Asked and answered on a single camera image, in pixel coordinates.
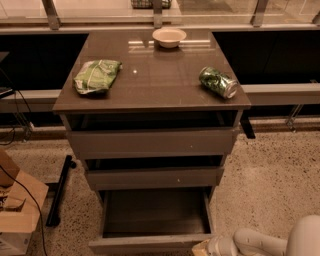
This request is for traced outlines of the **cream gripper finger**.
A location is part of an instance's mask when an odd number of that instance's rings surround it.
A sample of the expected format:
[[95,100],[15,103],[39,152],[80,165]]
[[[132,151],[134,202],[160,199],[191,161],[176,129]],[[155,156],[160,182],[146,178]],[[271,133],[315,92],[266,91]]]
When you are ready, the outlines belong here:
[[192,253],[194,256],[210,256],[208,251],[208,240],[202,241],[192,247]]

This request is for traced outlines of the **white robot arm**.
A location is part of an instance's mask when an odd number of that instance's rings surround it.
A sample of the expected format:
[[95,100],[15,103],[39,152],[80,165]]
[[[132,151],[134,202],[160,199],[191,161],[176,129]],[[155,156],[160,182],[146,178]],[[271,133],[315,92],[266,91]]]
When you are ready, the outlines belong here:
[[320,216],[299,219],[287,240],[240,228],[232,237],[213,236],[196,244],[192,253],[194,256],[320,256]]

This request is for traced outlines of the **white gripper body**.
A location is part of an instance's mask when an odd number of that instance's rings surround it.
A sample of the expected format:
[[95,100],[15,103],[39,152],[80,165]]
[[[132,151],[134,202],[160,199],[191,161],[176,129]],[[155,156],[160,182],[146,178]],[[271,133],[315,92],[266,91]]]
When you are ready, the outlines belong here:
[[209,256],[237,256],[238,249],[230,237],[215,236],[207,244]]

